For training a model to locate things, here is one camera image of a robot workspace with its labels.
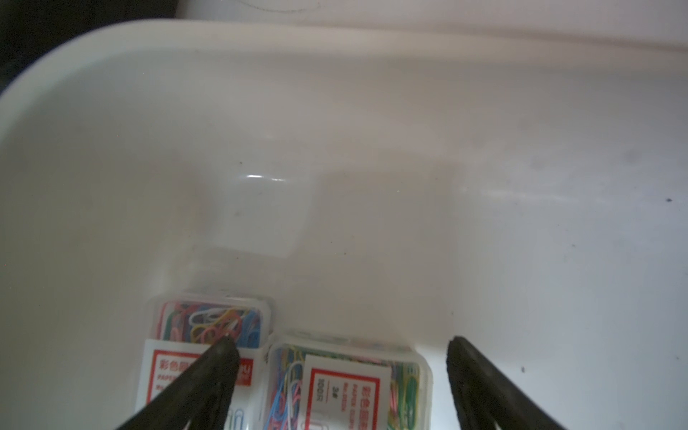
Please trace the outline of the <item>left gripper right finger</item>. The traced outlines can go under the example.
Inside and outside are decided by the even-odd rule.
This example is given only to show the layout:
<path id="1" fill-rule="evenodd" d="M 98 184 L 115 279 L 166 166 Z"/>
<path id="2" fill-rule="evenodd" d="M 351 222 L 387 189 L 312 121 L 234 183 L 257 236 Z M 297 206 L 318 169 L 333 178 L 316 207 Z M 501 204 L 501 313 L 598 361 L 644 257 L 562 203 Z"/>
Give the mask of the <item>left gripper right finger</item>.
<path id="1" fill-rule="evenodd" d="M 466 338 L 449 342 L 446 367 L 462 429 L 564 428 Z"/>

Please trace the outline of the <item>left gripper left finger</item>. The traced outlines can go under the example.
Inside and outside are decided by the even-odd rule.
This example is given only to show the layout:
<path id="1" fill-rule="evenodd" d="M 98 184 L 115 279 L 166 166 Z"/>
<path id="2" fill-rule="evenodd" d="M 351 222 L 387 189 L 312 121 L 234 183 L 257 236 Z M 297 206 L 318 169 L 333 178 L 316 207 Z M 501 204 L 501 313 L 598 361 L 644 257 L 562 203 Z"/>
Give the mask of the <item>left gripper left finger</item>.
<path id="1" fill-rule="evenodd" d="M 241 358 L 230 337 L 211 346 L 146 340 L 138 410 L 121 429 L 222 429 Z"/>

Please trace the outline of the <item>thirteenth paper clip box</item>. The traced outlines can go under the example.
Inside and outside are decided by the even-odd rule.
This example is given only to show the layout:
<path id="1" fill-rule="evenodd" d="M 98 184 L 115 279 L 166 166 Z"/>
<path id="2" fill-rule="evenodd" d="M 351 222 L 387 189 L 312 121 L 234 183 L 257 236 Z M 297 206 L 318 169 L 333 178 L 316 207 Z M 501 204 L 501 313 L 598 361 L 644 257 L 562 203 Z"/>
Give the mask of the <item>thirteenth paper clip box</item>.
<path id="1" fill-rule="evenodd" d="M 409 346 L 292 331 L 267 358 L 265 429 L 428 429 L 433 376 Z"/>

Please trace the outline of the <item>white plastic tray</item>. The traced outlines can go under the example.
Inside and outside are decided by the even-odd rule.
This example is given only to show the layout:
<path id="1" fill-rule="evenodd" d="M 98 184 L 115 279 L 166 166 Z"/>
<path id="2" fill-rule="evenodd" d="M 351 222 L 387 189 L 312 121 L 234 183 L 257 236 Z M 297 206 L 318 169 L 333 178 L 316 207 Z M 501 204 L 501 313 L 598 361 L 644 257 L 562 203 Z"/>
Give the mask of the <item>white plastic tray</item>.
<path id="1" fill-rule="evenodd" d="M 1 95 L 1 426 L 134 412 L 154 297 L 468 338 L 571 429 L 687 426 L 687 52 L 141 21 Z"/>

